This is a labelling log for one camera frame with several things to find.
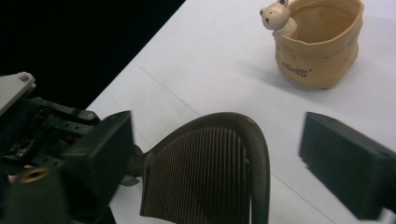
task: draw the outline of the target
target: bear figurine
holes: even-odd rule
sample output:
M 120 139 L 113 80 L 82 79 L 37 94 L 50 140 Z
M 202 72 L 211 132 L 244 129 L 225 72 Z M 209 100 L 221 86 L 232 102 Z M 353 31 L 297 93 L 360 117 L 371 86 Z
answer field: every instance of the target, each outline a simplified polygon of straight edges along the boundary
M 269 7 L 260 10 L 262 24 L 273 30 L 273 36 L 292 36 L 297 29 L 296 21 L 290 16 L 289 0 L 278 0 Z

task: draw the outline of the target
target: white table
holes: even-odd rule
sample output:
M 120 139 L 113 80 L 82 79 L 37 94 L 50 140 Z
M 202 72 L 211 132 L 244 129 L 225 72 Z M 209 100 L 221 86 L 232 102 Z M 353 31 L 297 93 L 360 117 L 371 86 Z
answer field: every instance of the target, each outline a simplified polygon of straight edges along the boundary
M 324 91 L 278 71 L 274 39 L 259 15 L 273 2 L 187 0 L 88 109 L 101 118 L 132 110 L 134 140 L 144 151 L 202 115 L 248 115 L 269 147 L 270 223 L 360 223 L 305 169 L 298 150 L 306 111 L 396 150 L 396 3 L 363 0 L 360 55 Z M 118 223 L 167 223 L 138 215 L 141 194 L 141 184 L 120 187 L 111 203 Z

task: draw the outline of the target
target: ceramic pot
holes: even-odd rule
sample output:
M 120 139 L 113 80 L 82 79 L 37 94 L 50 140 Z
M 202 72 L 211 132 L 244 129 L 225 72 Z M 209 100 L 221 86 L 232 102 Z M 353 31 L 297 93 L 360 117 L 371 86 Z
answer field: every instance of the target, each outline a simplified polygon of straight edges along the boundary
M 286 76 L 315 88 L 331 88 L 355 62 L 363 25 L 360 0 L 295 0 L 291 36 L 276 35 L 276 63 Z

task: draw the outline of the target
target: bear-shaped planter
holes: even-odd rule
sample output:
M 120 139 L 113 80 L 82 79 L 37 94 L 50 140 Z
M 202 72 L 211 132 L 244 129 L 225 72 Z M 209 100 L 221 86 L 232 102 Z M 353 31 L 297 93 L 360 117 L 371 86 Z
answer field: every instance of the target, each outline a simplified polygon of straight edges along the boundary
M 363 3 L 295 0 L 287 8 L 288 2 L 260 11 L 263 25 L 274 30 L 279 70 L 310 87 L 333 87 L 358 56 Z

